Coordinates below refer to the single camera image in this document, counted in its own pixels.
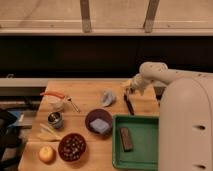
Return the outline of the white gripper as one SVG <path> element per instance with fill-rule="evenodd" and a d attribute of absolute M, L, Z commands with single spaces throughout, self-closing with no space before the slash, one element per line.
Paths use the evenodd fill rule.
<path fill-rule="evenodd" d="M 136 74 L 133 78 L 122 83 L 122 87 L 127 93 L 132 94 L 138 91 L 141 95 L 144 94 L 148 85 L 149 81 L 144 79 L 140 74 Z"/>

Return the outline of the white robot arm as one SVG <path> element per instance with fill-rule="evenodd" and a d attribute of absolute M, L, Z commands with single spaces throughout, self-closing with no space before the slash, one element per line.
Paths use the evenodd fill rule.
<path fill-rule="evenodd" d="M 123 87 L 143 93 L 153 82 L 166 85 L 159 109 L 158 171 L 213 171 L 213 73 L 144 62 Z"/>

